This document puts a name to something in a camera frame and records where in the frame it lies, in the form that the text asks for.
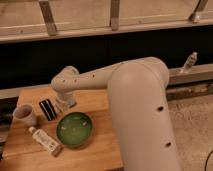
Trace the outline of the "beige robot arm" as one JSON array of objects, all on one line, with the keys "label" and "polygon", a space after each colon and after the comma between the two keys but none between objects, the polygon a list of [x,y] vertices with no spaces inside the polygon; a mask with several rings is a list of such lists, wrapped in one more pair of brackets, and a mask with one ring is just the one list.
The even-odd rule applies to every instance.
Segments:
[{"label": "beige robot arm", "polygon": [[156,57],[86,73],[65,67],[51,80],[56,104],[75,104],[76,90],[106,89],[125,171],[182,171],[166,98],[169,70]]}]

